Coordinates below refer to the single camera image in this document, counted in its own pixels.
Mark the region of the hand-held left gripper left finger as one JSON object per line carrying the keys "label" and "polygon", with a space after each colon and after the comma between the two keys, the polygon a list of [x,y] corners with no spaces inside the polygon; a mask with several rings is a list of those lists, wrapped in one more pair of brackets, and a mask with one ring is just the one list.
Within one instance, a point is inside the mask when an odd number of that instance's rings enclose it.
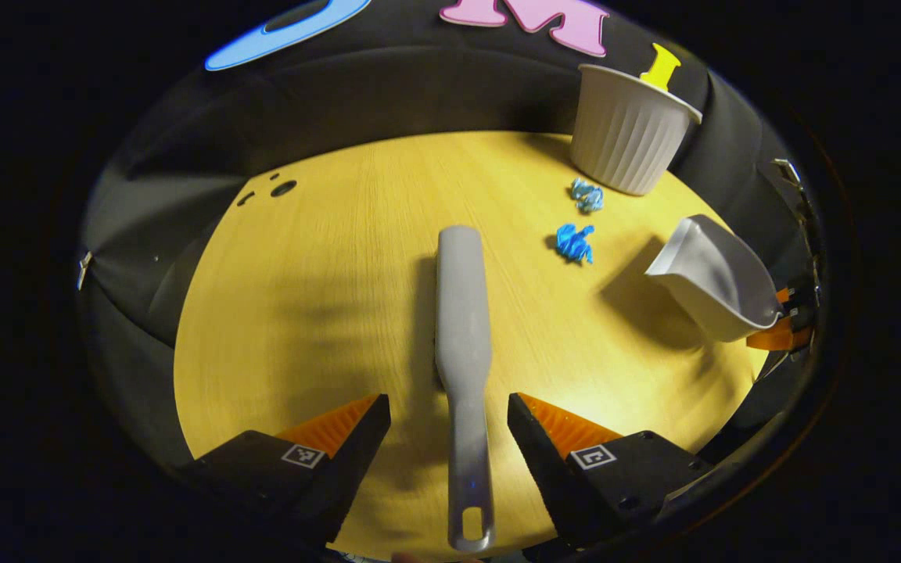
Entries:
{"label": "hand-held left gripper left finger", "polygon": [[336,541],[390,424],[389,396],[373,393],[276,435],[240,432],[178,473],[254,526],[319,548]]}

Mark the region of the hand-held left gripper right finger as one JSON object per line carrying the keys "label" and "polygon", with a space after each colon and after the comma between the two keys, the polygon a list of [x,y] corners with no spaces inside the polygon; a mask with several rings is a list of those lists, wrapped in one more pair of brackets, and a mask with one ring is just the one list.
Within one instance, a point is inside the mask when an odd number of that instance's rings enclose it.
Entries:
{"label": "hand-held left gripper right finger", "polygon": [[507,422],[558,537],[573,548],[644,526],[714,468],[657,432],[621,435],[528,393],[511,393]]}

